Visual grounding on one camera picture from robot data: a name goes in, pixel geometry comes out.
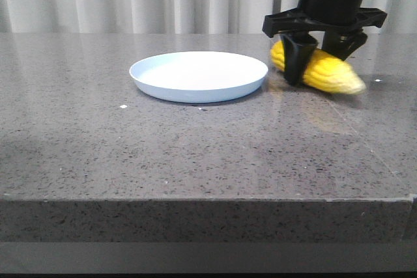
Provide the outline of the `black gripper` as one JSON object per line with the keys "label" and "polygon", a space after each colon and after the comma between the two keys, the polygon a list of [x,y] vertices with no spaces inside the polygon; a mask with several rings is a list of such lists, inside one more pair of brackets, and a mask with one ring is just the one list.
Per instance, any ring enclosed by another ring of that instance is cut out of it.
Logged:
{"label": "black gripper", "polygon": [[361,28],[382,27],[387,13],[378,8],[362,8],[362,1],[299,0],[296,8],[265,16],[264,34],[272,38],[283,33],[284,78],[288,84],[302,82],[318,46],[309,33],[296,32],[325,31],[322,50],[346,60],[367,41],[367,34]]}

